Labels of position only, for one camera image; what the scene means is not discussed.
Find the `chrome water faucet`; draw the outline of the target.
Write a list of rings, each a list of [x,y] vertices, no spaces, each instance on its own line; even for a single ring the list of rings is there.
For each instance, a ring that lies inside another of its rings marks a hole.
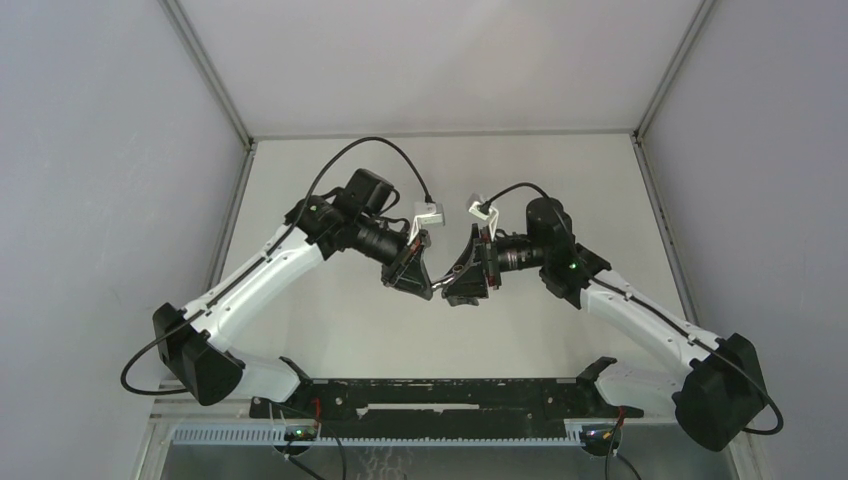
[[[466,267],[461,264],[453,265],[442,277],[431,281],[431,288],[439,292],[444,299],[466,297],[473,289],[472,283],[465,279]]]

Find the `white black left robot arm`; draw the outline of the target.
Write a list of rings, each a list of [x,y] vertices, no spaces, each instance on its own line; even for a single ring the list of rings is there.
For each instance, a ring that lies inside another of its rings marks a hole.
[[[395,192],[359,169],[345,186],[300,200],[265,245],[207,293],[182,308],[162,305],[153,315],[158,354],[184,391],[202,406],[241,394],[273,401],[290,417],[305,414],[313,401],[308,376],[290,359],[240,353],[234,343],[269,302],[337,252],[357,251],[380,264],[384,286],[431,299],[424,227],[443,223],[442,208],[418,202],[414,217],[393,230],[383,210]]]

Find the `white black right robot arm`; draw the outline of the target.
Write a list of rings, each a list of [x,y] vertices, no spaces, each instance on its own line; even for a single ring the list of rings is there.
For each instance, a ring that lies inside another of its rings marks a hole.
[[[528,203],[526,231],[498,228],[493,201],[474,196],[476,218],[463,254],[441,285],[452,306],[478,305],[502,284],[508,272],[537,270],[548,292],[586,312],[647,350],[661,365],[651,371],[616,359],[596,361],[578,402],[592,416],[629,407],[671,415],[701,447],[718,452],[769,404],[758,353],[734,333],[723,338],[681,319],[646,298],[611,264],[575,240],[571,219],[555,199]]]

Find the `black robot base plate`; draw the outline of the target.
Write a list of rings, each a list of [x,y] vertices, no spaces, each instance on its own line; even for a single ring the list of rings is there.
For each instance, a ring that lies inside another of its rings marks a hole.
[[[303,419],[347,440],[563,440],[571,421],[623,412],[571,378],[313,380],[282,405],[255,400],[252,419]]]

